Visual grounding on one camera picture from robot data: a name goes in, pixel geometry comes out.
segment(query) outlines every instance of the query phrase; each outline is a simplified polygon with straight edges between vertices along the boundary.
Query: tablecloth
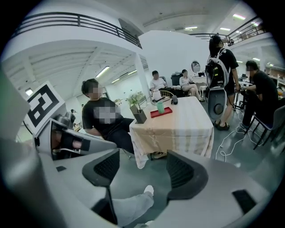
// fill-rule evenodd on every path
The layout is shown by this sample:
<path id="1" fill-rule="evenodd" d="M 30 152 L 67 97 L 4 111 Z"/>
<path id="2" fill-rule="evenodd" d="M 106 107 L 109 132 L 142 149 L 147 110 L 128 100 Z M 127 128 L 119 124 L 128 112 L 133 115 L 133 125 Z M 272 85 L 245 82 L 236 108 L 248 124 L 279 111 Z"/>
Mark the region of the tablecloth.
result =
<path id="1" fill-rule="evenodd" d="M 210 158 L 214 140 L 213 124 L 196 97 L 178 98 L 178 104 L 164 102 L 172 113 L 151 118 L 157 110 L 151 103 L 144 109 L 144 124 L 130 124 L 130 135 L 138 168 L 148 160 L 147 154 L 173 150 L 199 154 Z"/>

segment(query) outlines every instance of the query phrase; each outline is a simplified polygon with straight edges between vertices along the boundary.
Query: hand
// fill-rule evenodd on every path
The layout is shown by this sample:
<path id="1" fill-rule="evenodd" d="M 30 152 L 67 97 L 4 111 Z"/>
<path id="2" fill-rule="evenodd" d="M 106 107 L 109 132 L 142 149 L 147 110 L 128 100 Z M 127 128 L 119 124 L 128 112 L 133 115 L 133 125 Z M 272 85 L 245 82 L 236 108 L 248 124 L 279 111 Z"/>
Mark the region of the hand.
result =
<path id="1" fill-rule="evenodd" d="M 236 91 L 237 91 L 237 92 L 240 91 L 240 84 L 236 84 Z"/>

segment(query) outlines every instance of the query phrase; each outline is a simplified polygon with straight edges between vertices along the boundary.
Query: white cable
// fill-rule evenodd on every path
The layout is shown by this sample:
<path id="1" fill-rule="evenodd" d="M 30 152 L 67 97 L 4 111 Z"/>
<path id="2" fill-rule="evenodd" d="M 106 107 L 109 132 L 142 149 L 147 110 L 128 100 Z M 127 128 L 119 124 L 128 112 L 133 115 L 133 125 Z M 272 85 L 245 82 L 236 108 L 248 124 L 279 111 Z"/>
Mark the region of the white cable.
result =
<path id="1" fill-rule="evenodd" d="M 232 133 L 234 133 L 234 132 L 244 134 L 244 132 L 238 132 L 238 131 L 237 131 L 237 129 L 238 129 L 239 127 L 240 127 L 241 129 L 243 129 L 244 131 L 246 131 L 246 129 L 244 129 L 244 128 L 241 126 L 240 123 L 239 123 L 239 125 L 235 128 L 234 131 L 232 131 L 230 134 L 227 135 L 227 137 L 230 136 L 230 135 L 231 135 Z M 250 131 L 253 131 L 253 129 L 254 129 L 254 127 L 251 128 L 251 129 L 249 129 L 248 132 L 247 132 L 247 134 L 248 134 Z M 224 156 L 224 162 L 227 161 L 227 156 L 229 156 L 229 155 L 232 154 L 233 150 L 235 149 L 236 144 L 239 143 L 240 141 L 243 141 L 243 140 L 245 139 L 245 137 L 246 137 L 246 134 L 244 135 L 244 137 L 243 137 L 241 140 L 239 140 L 239 141 L 237 141 L 237 142 L 235 143 L 235 145 L 234 145 L 233 148 L 232 148 L 232 151 L 231 151 L 229 154 L 226 154 L 224 151 L 220 151 L 220 154 L 221 154 L 222 156 Z M 223 148 L 223 143 L 224 143 L 224 140 L 225 140 L 226 138 L 224 138 L 223 141 L 222 141 L 222 143 L 221 143 L 221 145 L 219 145 L 219 147 L 218 147 L 218 149 L 217 149 L 217 152 L 216 152 L 216 155 L 215 155 L 215 160 L 217 160 L 217 154 L 218 154 L 218 152 L 219 152 L 219 149 L 220 149 L 220 148 Z"/>

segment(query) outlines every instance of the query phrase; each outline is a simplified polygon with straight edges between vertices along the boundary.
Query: woman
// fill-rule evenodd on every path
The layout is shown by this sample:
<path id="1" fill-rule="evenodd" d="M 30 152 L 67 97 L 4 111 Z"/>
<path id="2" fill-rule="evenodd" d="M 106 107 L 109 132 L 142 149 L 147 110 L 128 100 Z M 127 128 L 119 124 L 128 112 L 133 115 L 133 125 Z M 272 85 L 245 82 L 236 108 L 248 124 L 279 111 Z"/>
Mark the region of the woman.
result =
<path id="1" fill-rule="evenodd" d="M 182 90 L 184 92 L 191 91 L 191 96 L 196 96 L 200 102 L 204 102 L 205 100 L 200 97 L 196 84 L 188 77 L 188 71 L 185 69 L 182 70 L 182 75 L 179 79 Z"/>
<path id="2" fill-rule="evenodd" d="M 234 103 L 235 98 L 235 84 L 236 83 L 236 91 L 240 91 L 240 84 L 238 81 L 237 71 L 236 68 L 239 66 L 236 62 L 236 58 L 233 53 L 228 49 L 223 49 L 224 44 L 221 38 L 218 35 L 214 35 L 211 37 L 209 42 L 209 50 L 210 50 L 210 57 L 216 58 L 218 53 L 220 53 L 219 59 L 223 62 L 224 66 L 226 67 L 227 71 L 230 71 L 228 84 L 225 86 L 225 91 L 227 93 L 227 108 L 222 116 L 221 119 L 217 119 L 214 123 L 214 126 L 217 127 L 218 130 L 229 130 L 229 125 L 226 123 L 228 118 L 232 113 L 232 105 Z"/>

